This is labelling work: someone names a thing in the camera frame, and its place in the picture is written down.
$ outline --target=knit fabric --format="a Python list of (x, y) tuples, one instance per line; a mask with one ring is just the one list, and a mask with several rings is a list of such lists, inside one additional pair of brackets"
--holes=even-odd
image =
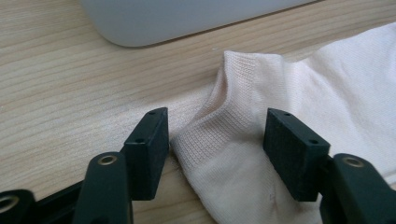
[(295, 202), (262, 149), (268, 107), (396, 182), (396, 23), (297, 63), (226, 51), (209, 99), (171, 142), (218, 223), (319, 223), (318, 203)]

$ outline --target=screw hole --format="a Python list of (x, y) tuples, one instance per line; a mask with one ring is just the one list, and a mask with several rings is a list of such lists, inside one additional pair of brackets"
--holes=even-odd
[(317, 143), (319, 143), (317, 140), (315, 140), (315, 139), (310, 139), (310, 140), (308, 140), (310, 143), (312, 143), (312, 144), (317, 144)]
[(138, 138), (138, 139), (136, 139), (136, 140), (134, 140), (136, 143), (144, 143), (145, 142), (145, 139), (143, 139), (143, 138)]
[(6, 195), (0, 198), (0, 214), (5, 213), (9, 209), (18, 204), (20, 198), (15, 195)]
[(109, 165), (111, 163), (114, 163), (117, 160), (116, 156), (104, 156), (101, 159), (99, 159), (98, 163), (100, 165)]
[(352, 157), (343, 158), (343, 162), (350, 166), (354, 166), (354, 167), (358, 167), (358, 168), (361, 168), (364, 166), (363, 162), (361, 162), (360, 160), (357, 160), (355, 158), (352, 158)]

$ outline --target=wooden table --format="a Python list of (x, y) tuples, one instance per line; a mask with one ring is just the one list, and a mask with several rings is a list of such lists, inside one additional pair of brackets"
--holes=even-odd
[[(334, 40), (396, 21), (396, 2), (326, 0), (127, 49), (96, 33), (77, 0), (0, 2), (0, 191), (37, 199), (116, 151), (150, 109), (168, 106), (170, 133), (187, 124), (214, 84), (222, 52), (300, 60)], [(214, 223), (167, 160), (152, 202), (134, 202), (135, 223)]]

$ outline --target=cloth fold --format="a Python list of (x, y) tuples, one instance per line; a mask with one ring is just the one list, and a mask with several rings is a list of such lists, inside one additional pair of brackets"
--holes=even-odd
[(396, 23), (288, 63), (226, 51), (207, 102), (171, 141), (218, 223), (319, 223), (318, 203), (295, 202), (262, 150), (268, 107), (286, 110), (331, 145), (396, 182)]

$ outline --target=metal screw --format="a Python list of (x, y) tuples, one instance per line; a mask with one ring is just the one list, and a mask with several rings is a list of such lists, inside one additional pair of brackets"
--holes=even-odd
[(117, 160), (116, 156), (104, 156), (101, 159), (99, 159), (98, 163), (100, 165), (109, 165), (111, 163), (114, 163)]
[(350, 166), (358, 167), (358, 168), (361, 168), (364, 166), (364, 163), (362, 161), (352, 158), (352, 157), (344, 157), (343, 162)]
[(18, 204), (20, 198), (15, 195), (6, 195), (0, 198), (0, 214), (5, 213), (9, 209)]

